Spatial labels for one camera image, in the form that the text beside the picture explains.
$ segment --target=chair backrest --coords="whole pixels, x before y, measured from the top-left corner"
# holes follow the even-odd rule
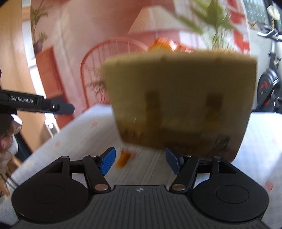
[[[147,51],[148,47],[137,40],[114,38],[93,47],[83,58],[80,76],[87,107],[96,103],[109,103],[100,67],[106,58],[120,53]]]

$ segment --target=blue gripper pad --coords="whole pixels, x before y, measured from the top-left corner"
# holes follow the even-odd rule
[[[105,176],[116,160],[116,150],[115,150],[115,148],[114,147],[108,148],[100,156],[100,159],[101,159],[101,165],[100,165],[99,169],[100,169],[100,172]]]
[[[179,157],[170,149],[166,149],[166,162],[174,172],[174,174],[178,175],[182,168]]]

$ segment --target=lampshade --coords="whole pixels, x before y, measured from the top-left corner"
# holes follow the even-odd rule
[[[128,34],[160,30],[190,30],[160,5],[143,7]]]

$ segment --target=potted plant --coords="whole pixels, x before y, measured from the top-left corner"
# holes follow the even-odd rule
[[[35,37],[35,30],[36,26],[41,17],[48,17],[47,10],[50,9],[52,6],[43,5],[45,0],[42,0],[38,8],[30,7],[30,25],[31,25],[31,34],[32,34],[32,41],[33,41],[33,48],[35,55],[40,53],[43,48],[43,43],[48,39],[48,36],[45,32],[40,32],[38,35],[38,40]]]
[[[178,19],[195,33],[200,34],[208,49],[232,49],[227,38],[230,31],[236,28],[229,21],[229,11],[224,9],[218,0],[193,0],[193,2],[196,7],[191,6],[191,11],[201,23],[197,25],[184,16],[178,16]]]

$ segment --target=metal screw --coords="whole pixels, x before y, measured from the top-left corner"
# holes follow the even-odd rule
[[[186,186],[183,185],[183,184],[174,184],[172,186],[172,189],[175,190],[175,191],[183,191],[186,189]]]
[[[97,191],[106,191],[109,187],[106,184],[96,184],[94,188]]]

